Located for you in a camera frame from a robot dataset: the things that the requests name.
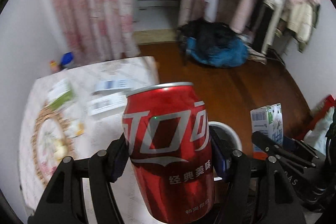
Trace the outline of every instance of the metal screw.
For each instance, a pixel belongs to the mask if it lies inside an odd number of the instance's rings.
[[[240,150],[233,150],[232,154],[233,156],[240,157],[243,153]]]
[[[99,157],[104,157],[106,154],[107,154],[106,150],[99,150],[97,153]]]
[[[69,156],[67,156],[67,157],[65,157],[64,159],[63,159],[63,162],[65,163],[65,164],[67,164],[68,162],[70,162],[71,161],[71,157],[69,157]]]
[[[271,163],[276,163],[277,159],[274,156],[270,156],[268,157],[268,161],[270,161]]]

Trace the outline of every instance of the red soda can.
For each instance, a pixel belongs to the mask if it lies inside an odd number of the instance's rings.
[[[123,128],[149,213],[169,224],[193,222],[214,203],[207,112],[192,83],[127,94]]]

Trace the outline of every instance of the wooden floor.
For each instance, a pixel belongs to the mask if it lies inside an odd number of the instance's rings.
[[[154,56],[161,83],[189,81],[205,102],[209,121],[223,122],[239,135],[251,155],[250,110],[281,103],[283,130],[295,136],[309,121],[309,108],[288,71],[277,61],[247,61],[237,68],[214,68],[189,61],[183,65],[177,43],[141,45],[142,56]]]

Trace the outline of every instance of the patterned tablecloth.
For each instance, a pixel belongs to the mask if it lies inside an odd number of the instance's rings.
[[[73,108],[50,112],[45,107],[48,91],[62,79],[68,79],[75,92]],[[66,138],[69,154],[75,160],[91,157],[106,149],[112,140],[122,134],[122,113],[102,119],[87,115],[87,103],[100,97],[93,95],[94,86],[101,80],[133,79],[135,88],[159,83],[156,64],[152,57],[138,57],[93,64],[62,71],[36,80],[21,125],[19,170],[22,193],[27,207],[36,209],[44,188],[55,170],[55,141],[69,130],[69,121],[81,120],[84,133],[76,138]],[[83,179],[85,206],[89,223],[96,223],[88,179]],[[158,223],[148,213],[133,169],[128,161],[122,177],[112,189],[125,223]]]

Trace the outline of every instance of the can rim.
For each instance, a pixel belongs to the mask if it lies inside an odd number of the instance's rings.
[[[171,88],[174,86],[183,86],[183,85],[188,85],[188,86],[193,86],[194,84],[191,82],[175,82],[175,83],[166,83],[166,84],[159,84],[159,85],[152,85],[152,86],[147,86],[145,88],[140,88],[137,90],[132,90],[126,93],[126,97],[129,97],[134,94],[142,93],[145,91],[150,91],[150,90],[158,90],[158,89],[163,89],[163,88]]]

